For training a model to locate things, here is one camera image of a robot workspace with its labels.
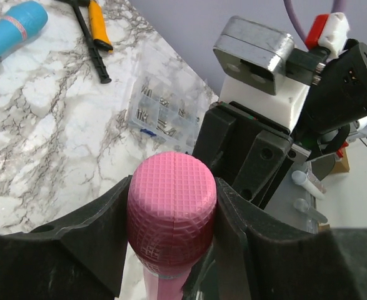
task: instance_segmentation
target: white floor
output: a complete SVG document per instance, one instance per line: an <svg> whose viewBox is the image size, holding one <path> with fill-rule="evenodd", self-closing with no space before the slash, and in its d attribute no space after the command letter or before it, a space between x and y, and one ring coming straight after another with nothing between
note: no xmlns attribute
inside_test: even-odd
<svg viewBox="0 0 367 300"><path fill-rule="evenodd" d="M323 180L328 192L317 208L334 228L367 228L367 148L356 141L347 149L350 172Z"/></svg>

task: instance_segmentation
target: yellow handle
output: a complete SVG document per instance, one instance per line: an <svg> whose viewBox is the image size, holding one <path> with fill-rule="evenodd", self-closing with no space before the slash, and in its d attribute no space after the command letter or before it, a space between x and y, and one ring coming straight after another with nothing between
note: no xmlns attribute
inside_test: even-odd
<svg viewBox="0 0 367 300"><path fill-rule="evenodd" d="M93 35L94 44L97 46L97 48L112 52L113 45L107 37L106 23L103 17L103 12L101 11L100 5L98 5L98 3L94 0L90 1L89 16L91 34Z"/></svg>

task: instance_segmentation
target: marble countertop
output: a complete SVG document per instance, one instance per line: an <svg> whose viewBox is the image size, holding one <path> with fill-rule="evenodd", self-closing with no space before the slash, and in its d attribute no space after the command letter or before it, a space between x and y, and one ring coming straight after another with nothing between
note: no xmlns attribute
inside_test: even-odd
<svg viewBox="0 0 367 300"><path fill-rule="evenodd" d="M0 16L20 2L0 0ZM0 234L29 232L70 213L168 149L126 121L143 43L189 69L192 88L208 103L216 100L127 0L98 1L114 46L103 56L113 79L107 85L99 83L71 7L38 2L49 14L46 27L0 61ZM175 71L165 66L166 74ZM142 267L130 248L120 299L145 299Z"/></svg>

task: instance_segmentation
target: blue bottle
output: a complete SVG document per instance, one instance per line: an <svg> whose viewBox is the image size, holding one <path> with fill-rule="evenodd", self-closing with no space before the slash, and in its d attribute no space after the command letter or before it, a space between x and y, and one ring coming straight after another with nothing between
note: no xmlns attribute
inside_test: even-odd
<svg viewBox="0 0 367 300"><path fill-rule="evenodd" d="M28 1L13 6L0 19L0 56L39 33L47 20L46 10L37 2Z"/></svg>

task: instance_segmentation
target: pink object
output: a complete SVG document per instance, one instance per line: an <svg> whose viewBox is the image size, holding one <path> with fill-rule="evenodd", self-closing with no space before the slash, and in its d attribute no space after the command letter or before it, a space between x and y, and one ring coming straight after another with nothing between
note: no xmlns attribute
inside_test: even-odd
<svg viewBox="0 0 367 300"><path fill-rule="evenodd" d="M191 267L211 245L215 206L214 177L190 155L157 154L134 172L128 241L149 271L144 272L149 299L181 299Z"/></svg>

